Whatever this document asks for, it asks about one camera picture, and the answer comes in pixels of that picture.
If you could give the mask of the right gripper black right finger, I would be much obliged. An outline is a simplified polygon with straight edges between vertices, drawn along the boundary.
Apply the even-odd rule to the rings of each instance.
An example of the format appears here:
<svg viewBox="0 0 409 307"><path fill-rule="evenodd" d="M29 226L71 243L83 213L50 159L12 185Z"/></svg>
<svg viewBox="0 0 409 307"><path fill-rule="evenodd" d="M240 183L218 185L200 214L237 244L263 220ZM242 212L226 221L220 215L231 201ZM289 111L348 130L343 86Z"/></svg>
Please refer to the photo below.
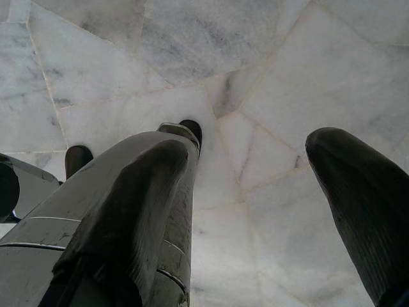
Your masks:
<svg viewBox="0 0 409 307"><path fill-rule="evenodd" d="M334 127L310 133L305 150L373 304L408 306L408 174Z"/></svg>

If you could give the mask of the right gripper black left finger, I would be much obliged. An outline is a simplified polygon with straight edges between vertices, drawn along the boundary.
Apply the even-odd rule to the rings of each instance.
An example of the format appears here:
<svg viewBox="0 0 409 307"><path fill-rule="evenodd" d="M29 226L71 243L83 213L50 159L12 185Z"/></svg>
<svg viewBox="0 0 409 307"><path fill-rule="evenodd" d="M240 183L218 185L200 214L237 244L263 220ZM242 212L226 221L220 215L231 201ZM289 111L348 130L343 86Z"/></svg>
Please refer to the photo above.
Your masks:
<svg viewBox="0 0 409 307"><path fill-rule="evenodd" d="M54 265L40 305L145 305L188 162L187 147L170 139L124 167L100 208L86 215Z"/></svg>

